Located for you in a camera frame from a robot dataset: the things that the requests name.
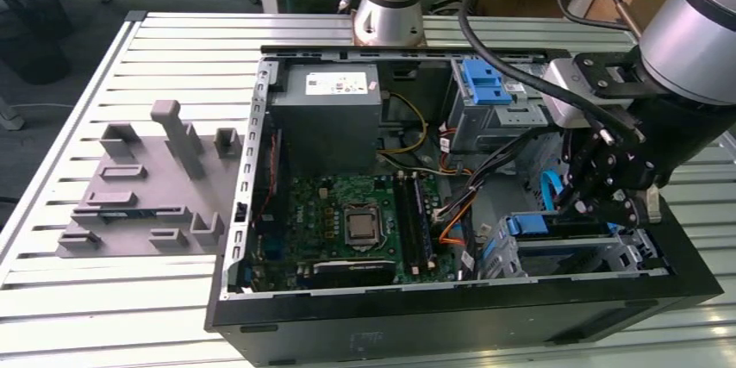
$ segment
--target orange wire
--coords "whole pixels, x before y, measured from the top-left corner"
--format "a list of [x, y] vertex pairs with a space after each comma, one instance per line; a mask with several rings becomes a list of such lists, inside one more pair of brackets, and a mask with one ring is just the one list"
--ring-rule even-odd
[[472, 199], [470, 201], [465, 204], [465, 206], [460, 209], [460, 211], [457, 212], [454, 218], [452, 219], [452, 221], [449, 222], [448, 226], [445, 227], [445, 230], [441, 232], [441, 234], [438, 235], [438, 243], [454, 243], [454, 244], [462, 244], [464, 245], [464, 242], [460, 241], [458, 239], [453, 239], [453, 238], [446, 238], [445, 236], [448, 235], [449, 233], [449, 229], [454, 226], [454, 224], [457, 223], [457, 221], [460, 220], [460, 218], [464, 216], [465, 212], [468, 211], [468, 209], [470, 208], [470, 204], [472, 202], [474, 201], [474, 197], [476, 196], [472, 196]]
[[[449, 170], [446, 167], [445, 167], [445, 159], [448, 158], [448, 153], [442, 153], [441, 156], [438, 157], [438, 170], [441, 172], [446, 172], [449, 174], [453, 174], [457, 172], [457, 170]], [[464, 168], [462, 169], [462, 172], [465, 174], [472, 174], [472, 170], [469, 168]]]

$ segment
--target open computer chassis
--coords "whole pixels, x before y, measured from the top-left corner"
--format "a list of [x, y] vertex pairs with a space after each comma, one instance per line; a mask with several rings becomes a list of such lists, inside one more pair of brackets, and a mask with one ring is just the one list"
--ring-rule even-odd
[[[242, 264], [261, 248], [256, 247], [260, 240], [252, 222], [264, 203], [264, 182], [273, 174], [266, 153], [281, 159], [276, 153], [281, 146], [272, 148], [272, 144], [282, 137], [276, 130], [265, 132], [270, 95], [282, 91], [289, 67], [376, 65], [369, 79], [377, 76], [382, 89], [401, 90], [412, 97], [432, 124], [452, 116], [452, 102], [461, 99], [456, 96], [464, 88], [464, 81], [456, 82], [461, 77], [457, 64], [477, 59], [464, 48], [266, 47], [262, 52], [233, 215], [221, 238], [205, 318], [206, 330], [220, 333], [253, 365], [345, 362], [590, 342], [660, 312], [688, 308], [722, 293], [664, 200], [661, 222], [644, 229], [656, 246], [658, 273], [621, 273], [606, 278], [562, 275], [437, 280], [320, 290], [244, 289]], [[498, 52], [518, 64], [544, 65], [568, 56], [558, 50]], [[426, 90], [442, 91], [422, 95]], [[382, 115], [389, 112], [385, 108], [382, 111]], [[404, 117], [410, 119], [412, 114], [406, 112]], [[288, 186], [281, 181], [290, 178], [284, 177], [277, 180], [278, 186]], [[476, 202], [485, 204], [473, 208], [490, 211], [496, 202], [512, 198], [509, 191], [529, 192], [514, 180], [498, 174], [497, 182], [486, 185], [490, 190], [485, 199]], [[538, 206], [532, 200], [525, 208], [510, 209], [530, 211]], [[266, 211], [266, 215], [286, 214], [276, 208]], [[497, 224], [502, 214], [488, 219], [490, 225]]]

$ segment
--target power supply label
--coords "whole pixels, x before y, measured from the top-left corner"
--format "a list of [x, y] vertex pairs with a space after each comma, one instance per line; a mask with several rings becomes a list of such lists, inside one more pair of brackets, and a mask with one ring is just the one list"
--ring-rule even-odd
[[306, 95], [354, 95], [368, 93], [365, 72], [312, 72], [306, 75]]

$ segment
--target metal slotted table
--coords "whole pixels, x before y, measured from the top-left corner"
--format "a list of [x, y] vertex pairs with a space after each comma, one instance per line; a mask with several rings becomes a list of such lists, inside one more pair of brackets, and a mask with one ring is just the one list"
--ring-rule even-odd
[[[625, 51], [624, 34], [558, 20], [473, 21], [492, 47]], [[464, 46], [452, 18], [425, 20], [430, 46]], [[348, 45], [336, 16], [146, 15], [125, 22], [0, 233], [0, 365], [248, 366], [202, 330], [213, 256], [58, 259], [56, 240], [86, 187], [108, 122], [148, 121], [157, 99], [181, 102], [200, 134], [244, 131], [261, 45]], [[725, 293], [584, 346], [364, 361], [356, 366], [733, 366], [736, 352], [736, 165], [724, 136], [678, 169], [665, 196]]]

